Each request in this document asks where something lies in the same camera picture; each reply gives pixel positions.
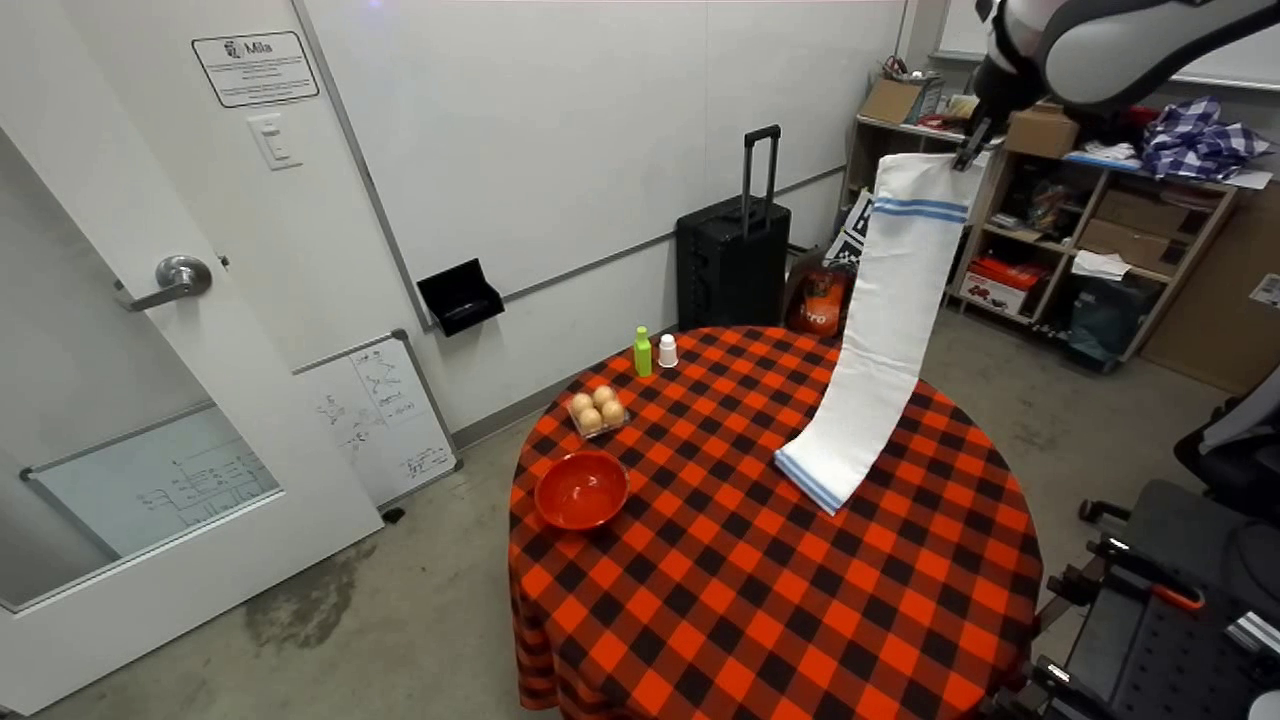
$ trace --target white door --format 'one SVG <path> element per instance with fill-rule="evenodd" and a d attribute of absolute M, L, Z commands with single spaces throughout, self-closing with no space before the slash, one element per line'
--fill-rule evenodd
<path fill-rule="evenodd" d="M 163 261 L 182 302 L 126 309 Z M 35 713 L 372 528 L 77 24 L 0 0 L 0 710 Z"/>

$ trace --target round table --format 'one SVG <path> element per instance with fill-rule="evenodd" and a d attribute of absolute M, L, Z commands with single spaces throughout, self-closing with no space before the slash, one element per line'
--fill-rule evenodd
<path fill-rule="evenodd" d="M 790 329 L 699 329 L 682 369 L 585 371 L 530 433 L 514 482 L 521 701 L 563 717 L 963 717 L 1029 651 L 1041 548 L 994 440 L 922 383 L 835 514 L 774 466 L 820 405 L 835 348 Z M 611 383 L 633 424 L 580 440 L 563 399 Z M 557 531 L 533 486 L 605 449 L 627 510 Z"/>

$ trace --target sign on wall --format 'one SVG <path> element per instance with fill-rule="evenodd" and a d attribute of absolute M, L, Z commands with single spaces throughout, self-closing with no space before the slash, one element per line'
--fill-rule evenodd
<path fill-rule="evenodd" d="M 322 98 L 297 34 L 200 38 L 194 53 L 224 109 L 288 106 Z"/>

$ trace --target door handle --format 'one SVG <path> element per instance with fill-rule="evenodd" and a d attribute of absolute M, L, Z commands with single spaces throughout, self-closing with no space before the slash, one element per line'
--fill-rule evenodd
<path fill-rule="evenodd" d="M 174 305 L 174 302 L 188 302 L 188 295 L 203 295 L 211 287 L 211 273 L 203 261 L 195 257 L 168 257 L 155 267 L 155 284 L 161 294 L 134 302 L 134 312 L 155 309 L 155 305 Z"/>

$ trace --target black suitcase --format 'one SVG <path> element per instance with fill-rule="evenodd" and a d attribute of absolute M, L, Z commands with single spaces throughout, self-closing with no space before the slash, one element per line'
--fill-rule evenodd
<path fill-rule="evenodd" d="M 767 196 L 751 196 L 751 149 L 767 139 Z M 682 329 L 782 324 L 791 211 L 778 196 L 782 127 L 743 135 L 743 196 L 676 220 Z"/>

